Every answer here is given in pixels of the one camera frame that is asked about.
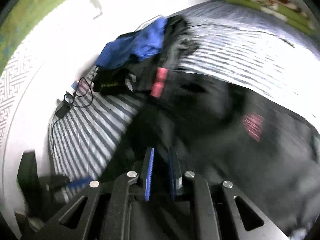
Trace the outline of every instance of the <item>striped fabric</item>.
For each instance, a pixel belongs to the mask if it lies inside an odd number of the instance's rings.
[[[320,127],[319,53],[310,37],[262,12],[213,0],[182,14],[192,24],[199,49],[181,59],[179,68],[211,75],[254,90]],[[87,105],[90,92],[77,98]],[[143,104],[143,98],[93,93],[87,108],[73,107],[54,127],[54,169],[71,180],[97,179],[111,159],[121,135]],[[49,127],[49,143],[52,145]],[[66,201],[78,189],[63,189]]]

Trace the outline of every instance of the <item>silver screw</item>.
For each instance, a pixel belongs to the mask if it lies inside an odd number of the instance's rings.
[[[226,187],[226,188],[232,188],[232,187],[233,187],[233,184],[232,184],[231,181],[225,180],[225,181],[223,182],[223,186]]]
[[[195,176],[195,173],[193,171],[186,171],[184,174],[187,178],[193,178]]]
[[[136,173],[135,171],[129,171],[129,172],[127,173],[127,176],[128,176],[129,178],[135,178],[135,177],[137,177],[137,173]]]
[[[93,180],[89,183],[90,187],[98,187],[99,186],[99,181]]]

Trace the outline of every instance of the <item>blue cloth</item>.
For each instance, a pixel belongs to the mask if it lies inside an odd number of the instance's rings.
[[[132,54],[141,61],[160,53],[166,23],[166,18],[159,18],[140,31],[119,36],[103,48],[95,65],[115,69],[123,65]]]

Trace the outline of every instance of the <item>power adapter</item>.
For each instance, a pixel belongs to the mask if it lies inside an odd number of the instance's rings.
[[[63,118],[71,109],[71,104],[68,103],[66,100],[63,100],[56,109],[56,112],[54,113],[57,117]]]

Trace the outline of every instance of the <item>green floor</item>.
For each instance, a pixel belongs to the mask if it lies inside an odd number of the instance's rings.
[[[28,33],[65,0],[19,0],[0,28],[0,74]]]

